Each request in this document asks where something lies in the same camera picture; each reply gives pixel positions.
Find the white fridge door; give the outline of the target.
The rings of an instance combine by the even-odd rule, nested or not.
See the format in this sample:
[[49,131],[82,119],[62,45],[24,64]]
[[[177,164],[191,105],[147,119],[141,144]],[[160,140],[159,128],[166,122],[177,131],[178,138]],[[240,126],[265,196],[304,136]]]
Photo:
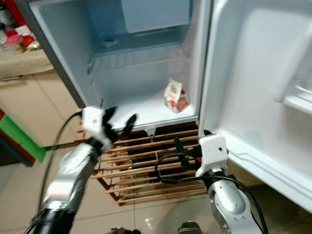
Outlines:
[[312,115],[277,102],[312,72],[312,0],[213,0],[200,127],[229,159],[312,213]]

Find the beige kitchen cabinet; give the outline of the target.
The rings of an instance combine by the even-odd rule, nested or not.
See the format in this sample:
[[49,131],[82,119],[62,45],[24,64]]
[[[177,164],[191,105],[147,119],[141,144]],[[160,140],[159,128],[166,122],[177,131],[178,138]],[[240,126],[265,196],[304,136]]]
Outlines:
[[38,146],[51,147],[64,122],[78,110],[54,70],[0,82],[0,107]]

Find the grey right robot foot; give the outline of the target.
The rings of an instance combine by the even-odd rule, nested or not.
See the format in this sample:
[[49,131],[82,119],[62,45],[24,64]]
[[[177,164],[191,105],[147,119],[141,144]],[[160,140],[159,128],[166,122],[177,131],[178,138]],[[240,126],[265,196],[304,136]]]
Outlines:
[[203,231],[195,221],[185,221],[178,228],[177,234],[203,234]]

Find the pink lidded clear container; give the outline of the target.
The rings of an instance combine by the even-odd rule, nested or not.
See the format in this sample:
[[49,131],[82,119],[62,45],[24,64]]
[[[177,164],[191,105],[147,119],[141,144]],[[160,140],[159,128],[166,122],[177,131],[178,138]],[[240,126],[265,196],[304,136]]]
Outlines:
[[14,34],[9,37],[0,45],[2,51],[15,51],[22,50],[22,38],[21,34]]

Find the translucent freezer compartment flap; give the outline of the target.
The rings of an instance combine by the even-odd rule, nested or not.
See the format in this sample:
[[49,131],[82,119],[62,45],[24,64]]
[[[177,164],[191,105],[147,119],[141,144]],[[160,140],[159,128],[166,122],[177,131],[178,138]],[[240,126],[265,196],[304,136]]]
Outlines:
[[190,0],[121,0],[129,33],[185,25],[190,20]]

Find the grey mini fridge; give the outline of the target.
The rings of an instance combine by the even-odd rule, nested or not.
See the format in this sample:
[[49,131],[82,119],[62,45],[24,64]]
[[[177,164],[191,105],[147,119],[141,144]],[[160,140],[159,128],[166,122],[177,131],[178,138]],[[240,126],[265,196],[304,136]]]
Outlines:
[[[200,101],[213,0],[190,0],[188,24],[129,33],[121,0],[14,0],[78,107],[117,106],[121,129],[137,114],[135,129],[155,129],[200,118]],[[88,74],[96,55],[179,44],[185,60]],[[165,106],[169,80],[183,84],[190,106],[178,114]]]

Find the white fridge door shelf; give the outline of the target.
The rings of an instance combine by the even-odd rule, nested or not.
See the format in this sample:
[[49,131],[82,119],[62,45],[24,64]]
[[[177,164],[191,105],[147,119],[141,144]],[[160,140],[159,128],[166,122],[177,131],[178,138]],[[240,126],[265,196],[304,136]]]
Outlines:
[[278,92],[277,102],[312,115],[312,72],[290,76]]

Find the beige counter cloth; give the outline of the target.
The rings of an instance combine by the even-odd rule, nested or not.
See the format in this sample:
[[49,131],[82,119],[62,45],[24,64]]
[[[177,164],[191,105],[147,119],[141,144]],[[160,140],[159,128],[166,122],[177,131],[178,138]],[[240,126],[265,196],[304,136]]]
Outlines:
[[53,70],[48,56],[43,49],[25,51],[1,51],[0,52],[0,80],[37,74]]

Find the white and red carton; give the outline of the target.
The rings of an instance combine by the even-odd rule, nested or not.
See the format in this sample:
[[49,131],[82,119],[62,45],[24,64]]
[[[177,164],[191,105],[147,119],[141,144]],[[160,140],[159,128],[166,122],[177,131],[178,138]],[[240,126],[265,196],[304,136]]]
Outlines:
[[175,114],[184,111],[190,106],[187,94],[183,89],[183,84],[174,79],[169,80],[169,84],[163,92],[163,98],[167,109]]

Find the blue foam mat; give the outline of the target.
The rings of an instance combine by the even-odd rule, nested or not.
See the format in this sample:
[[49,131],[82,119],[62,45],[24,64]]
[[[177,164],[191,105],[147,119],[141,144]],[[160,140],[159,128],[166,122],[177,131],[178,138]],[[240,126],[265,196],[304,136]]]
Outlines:
[[13,158],[20,161],[26,167],[32,167],[36,162],[36,159],[29,154],[21,145],[19,145],[15,140],[11,139],[6,133],[0,130],[0,144],[4,146],[9,154]]

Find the dark left robot foot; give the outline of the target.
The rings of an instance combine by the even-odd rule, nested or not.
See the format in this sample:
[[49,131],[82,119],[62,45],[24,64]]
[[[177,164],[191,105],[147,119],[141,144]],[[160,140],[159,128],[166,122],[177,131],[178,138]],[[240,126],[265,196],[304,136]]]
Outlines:
[[111,228],[107,234],[129,234],[129,230],[123,228],[123,227],[115,227]]

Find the wooden slatted rack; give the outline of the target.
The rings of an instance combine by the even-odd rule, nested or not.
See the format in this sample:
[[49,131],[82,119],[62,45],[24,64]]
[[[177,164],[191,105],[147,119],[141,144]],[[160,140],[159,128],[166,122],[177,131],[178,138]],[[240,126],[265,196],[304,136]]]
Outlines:
[[120,206],[200,195],[206,192],[201,181],[166,184],[158,180],[154,171],[158,159],[175,153],[178,147],[196,149],[198,138],[195,122],[134,131],[101,156],[91,179],[98,181]]

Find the red frame object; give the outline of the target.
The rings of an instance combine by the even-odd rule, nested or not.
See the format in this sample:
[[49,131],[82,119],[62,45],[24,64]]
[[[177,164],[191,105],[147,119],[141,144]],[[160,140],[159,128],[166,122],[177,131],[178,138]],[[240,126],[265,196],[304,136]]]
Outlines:
[[7,30],[20,27],[20,24],[7,6],[6,0],[0,0],[0,22]]

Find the green foam mat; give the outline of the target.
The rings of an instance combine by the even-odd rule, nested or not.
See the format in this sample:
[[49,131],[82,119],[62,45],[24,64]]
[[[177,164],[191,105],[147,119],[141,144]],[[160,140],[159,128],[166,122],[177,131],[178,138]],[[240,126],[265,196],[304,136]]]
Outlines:
[[45,148],[39,147],[25,132],[20,129],[10,118],[5,115],[5,117],[0,120],[0,130],[10,136],[11,139],[15,140],[19,145],[21,145],[36,162],[43,163],[45,159]]

